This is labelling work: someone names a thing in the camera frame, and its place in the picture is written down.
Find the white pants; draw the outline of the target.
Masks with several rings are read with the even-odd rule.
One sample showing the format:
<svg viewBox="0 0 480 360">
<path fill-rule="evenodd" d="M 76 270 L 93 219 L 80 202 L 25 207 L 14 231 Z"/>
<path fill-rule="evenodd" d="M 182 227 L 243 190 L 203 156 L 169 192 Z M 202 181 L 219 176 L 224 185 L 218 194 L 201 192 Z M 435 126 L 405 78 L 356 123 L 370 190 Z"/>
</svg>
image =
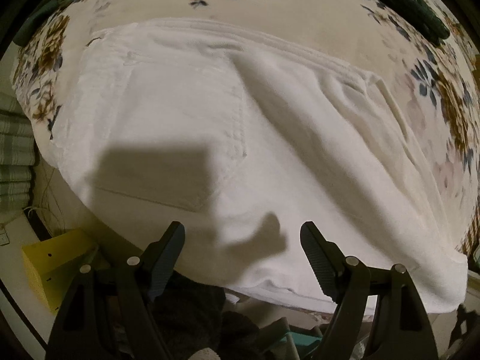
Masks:
<svg viewBox="0 0 480 360">
<path fill-rule="evenodd" d="M 58 170 L 138 248 L 183 223 L 182 275 L 330 312 L 300 244 L 311 221 L 369 266 L 405 265 L 428 312 L 464 300 L 431 166 L 378 75 L 198 19 L 98 30 L 76 66 Z"/>
</svg>

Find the teal plastic bin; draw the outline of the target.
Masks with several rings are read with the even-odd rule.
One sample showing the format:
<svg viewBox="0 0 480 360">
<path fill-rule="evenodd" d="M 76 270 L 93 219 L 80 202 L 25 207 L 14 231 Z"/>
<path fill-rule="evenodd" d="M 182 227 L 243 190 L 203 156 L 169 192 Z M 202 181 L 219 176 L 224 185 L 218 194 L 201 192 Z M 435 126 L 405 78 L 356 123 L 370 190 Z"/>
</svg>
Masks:
<svg viewBox="0 0 480 360">
<path fill-rule="evenodd" d="M 282 330 L 281 339 L 278 341 L 278 359 L 312 359 L 323 340 L 323 334 L 318 326 L 304 329 L 287 324 Z"/>
</svg>

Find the floral cream bed blanket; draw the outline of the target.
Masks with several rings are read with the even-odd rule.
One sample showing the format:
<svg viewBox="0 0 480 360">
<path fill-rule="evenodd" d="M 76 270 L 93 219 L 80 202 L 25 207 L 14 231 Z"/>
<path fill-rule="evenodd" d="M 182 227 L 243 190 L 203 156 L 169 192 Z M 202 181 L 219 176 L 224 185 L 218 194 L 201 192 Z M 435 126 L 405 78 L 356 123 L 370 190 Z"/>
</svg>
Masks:
<svg viewBox="0 0 480 360">
<path fill-rule="evenodd" d="M 164 17 L 216 20 L 319 50 L 383 78 L 432 166 L 456 248 L 479 243 L 479 85 L 473 48 L 439 0 L 449 29 L 433 45 L 384 0 L 68 0 L 20 48 L 10 82 L 52 158 L 50 133 L 97 30 Z"/>
</svg>

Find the green striped curtain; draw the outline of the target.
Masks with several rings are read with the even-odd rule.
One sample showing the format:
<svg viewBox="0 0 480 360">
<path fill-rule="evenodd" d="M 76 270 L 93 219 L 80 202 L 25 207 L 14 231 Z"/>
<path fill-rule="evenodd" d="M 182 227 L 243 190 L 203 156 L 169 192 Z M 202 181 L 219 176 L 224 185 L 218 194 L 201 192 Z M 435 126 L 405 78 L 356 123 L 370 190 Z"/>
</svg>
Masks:
<svg viewBox="0 0 480 360">
<path fill-rule="evenodd" d="M 1 225 L 18 218 L 31 201 L 37 161 L 32 126 L 18 101 L 1 93 Z"/>
</svg>

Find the dark green cloth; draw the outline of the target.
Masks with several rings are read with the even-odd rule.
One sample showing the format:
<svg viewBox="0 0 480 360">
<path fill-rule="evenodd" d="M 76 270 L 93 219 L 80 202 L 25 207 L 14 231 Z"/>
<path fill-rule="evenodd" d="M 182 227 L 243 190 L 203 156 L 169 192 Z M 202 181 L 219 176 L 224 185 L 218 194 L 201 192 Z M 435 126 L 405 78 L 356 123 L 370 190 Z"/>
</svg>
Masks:
<svg viewBox="0 0 480 360">
<path fill-rule="evenodd" d="M 381 0 L 401 15 L 431 43 L 439 43 L 450 37 L 448 27 L 434 13 L 425 0 Z"/>
</svg>

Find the yellow box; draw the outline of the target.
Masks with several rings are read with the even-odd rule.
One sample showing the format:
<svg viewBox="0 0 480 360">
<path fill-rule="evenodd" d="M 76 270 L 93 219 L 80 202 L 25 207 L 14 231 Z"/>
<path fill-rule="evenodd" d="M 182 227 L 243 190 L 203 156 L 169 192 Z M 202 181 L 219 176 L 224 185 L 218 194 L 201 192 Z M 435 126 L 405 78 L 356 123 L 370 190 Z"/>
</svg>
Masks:
<svg viewBox="0 0 480 360">
<path fill-rule="evenodd" d="M 30 289 L 56 314 L 80 268 L 95 259 L 98 243 L 83 231 L 72 230 L 21 250 Z"/>
</svg>

